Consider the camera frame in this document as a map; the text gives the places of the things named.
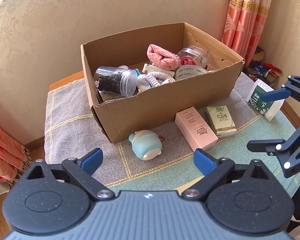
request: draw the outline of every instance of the curtain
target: curtain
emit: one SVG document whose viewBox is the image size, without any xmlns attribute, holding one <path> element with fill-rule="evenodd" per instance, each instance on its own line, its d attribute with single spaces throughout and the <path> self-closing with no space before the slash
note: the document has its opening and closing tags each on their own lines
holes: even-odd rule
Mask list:
<svg viewBox="0 0 300 240">
<path fill-rule="evenodd" d="M 29 151 L 0 128 L 0 181 L 15 182 L 30 164 Z"/>
<path fill-rule="evenodd" d="M 250 64 L 269 12 L 271 0 L 230 0 L 222 43 Z"/>
</svg>

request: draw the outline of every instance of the wall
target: wall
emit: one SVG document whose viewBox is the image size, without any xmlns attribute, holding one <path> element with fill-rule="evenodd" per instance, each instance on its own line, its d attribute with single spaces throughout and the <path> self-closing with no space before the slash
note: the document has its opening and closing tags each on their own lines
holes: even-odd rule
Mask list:
<svg viewBox="0 0 300 240">
<path fill-rule="evenodd" d="M 0 127 L 23 144 L 44 135 L 48 87 L 82 70 L 81 44 L 175 22 L 188 22 L 221 39 L 228 4 L 229 0 L 3 0 Z"/>
<path fill-rule="evenodd" d="M 277 87 L 288 75 L 300 76 L 300 0 L 272 0 L 259 46 L 265 50 L 265 62 L 283 71 Z M 287 102 L 300 116 L 300 103 L 293 98 Z"/>
</svg>

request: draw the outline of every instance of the light blue toy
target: light blue toy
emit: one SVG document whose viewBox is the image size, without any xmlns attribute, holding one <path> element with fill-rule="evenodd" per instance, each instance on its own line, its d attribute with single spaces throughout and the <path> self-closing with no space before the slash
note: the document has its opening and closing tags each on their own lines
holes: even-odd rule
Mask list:
<svg viewBox="0 0 300 240">
<path fill-rule="evenodd" d="M 159 137 L 149 130 L 141 130 L 130 134 L 129 141 L 136 156 L 148 161 L 161 154 L 162 143 Z"/>
</svg>

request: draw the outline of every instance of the wooden table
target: wooden table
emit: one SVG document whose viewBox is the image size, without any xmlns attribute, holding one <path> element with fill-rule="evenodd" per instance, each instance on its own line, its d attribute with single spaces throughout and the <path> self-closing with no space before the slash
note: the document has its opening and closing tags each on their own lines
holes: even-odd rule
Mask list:
<svg viewBox="0 0 300 240">
<path fill-rule="evenodd" d="M 83 70 L 79 71 L 75 74 L 72 74 L 71 76 L 68 76 L 66 78 L 60 79 L 57 82 L 54 82 L 53 84 L 51 84 L 49 86 L 49 91 L 54 90 L 56 88 L 59 88 L 61 86 L 64 86 L 66 84 L 71 83 L 72 81 L 78 80 L 78 79 L 82 79 L 84 78 L 84 74 L 83 74 Z"/>
</svg>

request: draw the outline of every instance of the green and white box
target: green and white box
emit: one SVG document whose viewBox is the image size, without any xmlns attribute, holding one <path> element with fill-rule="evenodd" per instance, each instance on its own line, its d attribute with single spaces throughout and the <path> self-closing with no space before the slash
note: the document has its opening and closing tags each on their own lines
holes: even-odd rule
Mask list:
<svg viewBox="0 0 300 240">
<path fill-rule="evenodd" d="M 264 102 L 261 100 L 261 96 L 266 93 L 273 91 L 274 89 L 264 83 L 262 80 L 258 79 L 253 87 L 251 88 L 248 97 L 246 99 L 250 105 L 257 109 L 268 121 L 271 121 L 275 114 L 279 111 L 283 105 L 284 99 Z"/>
<path fill-rule="evenodd" d="M 207 117 L 210 127 L 218 138 L 228 137 L 237 132 L 226 106 L 208 106 Z"/>
</svg>

